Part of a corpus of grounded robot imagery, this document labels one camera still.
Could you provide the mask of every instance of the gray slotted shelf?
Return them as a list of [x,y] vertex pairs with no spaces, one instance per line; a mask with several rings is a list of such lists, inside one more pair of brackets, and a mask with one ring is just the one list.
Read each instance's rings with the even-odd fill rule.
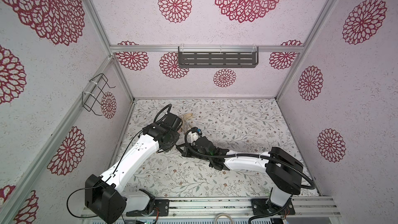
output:
[[[153,223],[153,219],[143,220],[139,219],[142,222]],[[128,217],[125,218],[126,224],[132,223],[129,221]],[[254,220],[251,222],[252,224],[272,224],[270,218],[262,218],[258,220]],[[106,224],[105,221],[93,220],[90,224]],[[114,224],[125,224],[122,220],[116,221]],[[157,224],[214,224],[214,219],[159,219]],[[217,220],[217,224],[231,224],[231,221],[227,218],[221,218]],[[234,218],[233,224],[248,224],[248,218]]]
[[182,68],[254,68],[258,47],[253,52],[184,52],[178,47],[178,65]]

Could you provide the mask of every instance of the wire rack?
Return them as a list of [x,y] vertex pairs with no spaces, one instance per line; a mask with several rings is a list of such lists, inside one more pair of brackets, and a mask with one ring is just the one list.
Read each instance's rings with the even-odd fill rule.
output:
[[[104,81],[104,82],[105,82],[104,85],[103,85],[102,87],[100,87],[100,86],[98,85],[101,81]],[[94,105],[95,105],[96,102],[98,102],[98,104],[101,105],[101,102],[98,101],[98,97],[101,95],[101,93],[102,93],[103,95],[105,94],[105,93],[103,92],[103,89],[104,89],[105,86],[108,86],[109,88],[115,88],[116,86],[115,86],[115,87],[109,86],[109,84],[108,84],[108,78],[107,78],[103,73],[100,73],[100,74],[96,75],[95,77],[93,77],[93,78],[90,80],[90,82],[94,83],[96,86],[93,88],[93,90],[92,90],[91,92],[87,92],[87,91],[82,92],[82,106],[83,106],[84,109],[86,109],[88,112],[93,112],[93,113],[94,113],[95,115],[97,115],[97,116],[102,116],[102,114],[97,114],[96,112],[94,112],[93,107],[94,107]],[[97,96],[95,96],[95,95],[93,94],[95,88],[98,88],[98,89],[99,89],[99,92],[98,92],[98,95],[97,95]],[[87,101],[88,101],[90,98],[93,98],[93,99],[94,99],[94,102],[91,104],[91,106],[90,106],[90,105],[87,105]]]

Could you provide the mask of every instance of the floral patterned floor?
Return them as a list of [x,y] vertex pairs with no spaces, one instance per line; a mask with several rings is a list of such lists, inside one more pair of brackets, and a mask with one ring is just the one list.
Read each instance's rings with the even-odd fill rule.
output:
[[[187,119],[185,130],[199,127],[216,147],[241,152],[269,151],[277,146],[302,161],[275,100],[138,100],[126,139],[151,123],[156,113],[172,103],[172,113]],[[183,135],[177,144],[183,143]],[[147,159],[127,183],[125,191],[144,188],[157,197],[265,197],[275,184],[265,173],[217,171],[199,159],[187,159],[173,149]],[[303,196],[318,196],[302,189]]]

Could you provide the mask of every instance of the robotic arm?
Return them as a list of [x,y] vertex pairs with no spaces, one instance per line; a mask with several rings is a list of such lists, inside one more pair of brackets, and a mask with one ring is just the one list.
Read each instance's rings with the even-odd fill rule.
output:
[[[167,113],[157,121],[166,108]],[[113,223],[130,211],[139,211],[142,215],[152,213],[155,201],[152,194],[142,189],[129,195],[122,192],[128,180],[150,155],[159,150],[167,152],[178,141],[180,134],[177,131],[182,120],[170,113],[170,109],[171,104],[157,114],[154,122],[142,130],[138,141],[121,160],[99,177],[91,175],[86,180],[85,205],[106,223]],[[185,134],[185,143],[176,145],[176,148],[183,157],[209,161],[209,166],[217,170],[266,172],[277,186],[272,189],[267,201],[270,213],[285,206],[291,195],[299,195],[300,188],[315,188],[312,180],[302,173],[303,165],[279,147],[272,147],[270,152],[239,153],[215,147],[202,136],[200,129],[192,128]],[[302,177],[310,182],[311,187],[300,185]]]

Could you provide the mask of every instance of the black mounting plate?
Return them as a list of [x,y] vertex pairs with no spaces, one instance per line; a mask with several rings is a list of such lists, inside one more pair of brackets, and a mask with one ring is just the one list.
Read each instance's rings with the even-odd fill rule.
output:
[[[269,212],[267,211],[267,207],[266,207],[267,206],[267,203],[266,203],[267,200],[268,200],[268,198],[254,198],[254,199],[251,200],[251,208],[253,209],[253,214],[254,215],[266,215],[266,214],[269,214]],[[296,211],[295,211],[295,209],[293,207],[291,199],[289,199],[289,204],[287,205],[285,210],[286,211],[282,211],[282,212],[276,214],[276,216],[277,215],[285,215],[287,213],[289,213],[287,215],[295,215],[296,214]]]
[[[159,208],[159,216],[168,216],[169,215],[169,203],[170,200],[156,200],[155,199],[155,207]],[[158,212],[154,210],[152,214],[148,216],[157,216]],[[126,213],[127,217],[142,217],[143,215],[139,211],[130,211]]]

